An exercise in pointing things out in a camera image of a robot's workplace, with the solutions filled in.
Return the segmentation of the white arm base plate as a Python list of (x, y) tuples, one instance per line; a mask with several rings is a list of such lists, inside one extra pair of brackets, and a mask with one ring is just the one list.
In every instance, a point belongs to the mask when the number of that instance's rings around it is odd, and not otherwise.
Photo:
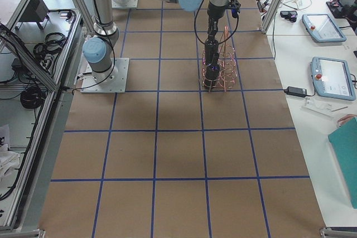
[(114, 67), (103, 73), (93, 72), (87, 64), (80, 91), (87, 94), (124, 93), (126, 91), (129, 58), (111, 58)]

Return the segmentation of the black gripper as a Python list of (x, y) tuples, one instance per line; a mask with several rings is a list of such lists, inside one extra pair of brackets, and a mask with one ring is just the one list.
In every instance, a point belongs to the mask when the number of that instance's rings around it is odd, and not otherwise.
[(237, 20), (235, 29), (230, 36), (235, 34), (238, 29), (239, 14), (241, 4), (238, 0), (209, 0), (207, 14), (208, 20), (208, 36), (215, 36), (218, 31), (218, 20), (220, 20), (227, 9), (231, 10), (231, 15)]

